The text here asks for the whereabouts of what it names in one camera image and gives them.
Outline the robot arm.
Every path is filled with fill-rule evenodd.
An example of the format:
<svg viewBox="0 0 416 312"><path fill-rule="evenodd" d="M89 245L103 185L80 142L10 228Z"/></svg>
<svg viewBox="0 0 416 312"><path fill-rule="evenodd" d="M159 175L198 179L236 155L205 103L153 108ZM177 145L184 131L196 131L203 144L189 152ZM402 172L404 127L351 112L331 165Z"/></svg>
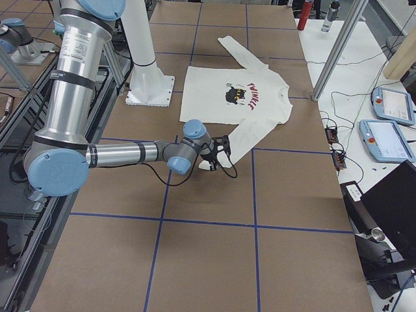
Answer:
<svg viewBox="0 0 416 312"><path fill-rule="evenodd" d="M199 120L188 121L178 144L165 141L91 144L85 138L87 115L99 68L99 55L121 20L133 71L128 103L165 107L174 78L158 68L143 1L63 1L64 26L58 64L44 127L34 135L23 159L30 185L46 196L78 191L92 168L115 168L164 161L171 171L189 176L198 157L212 169L217 155L229 153L226 136L211 137Z"/></svg>

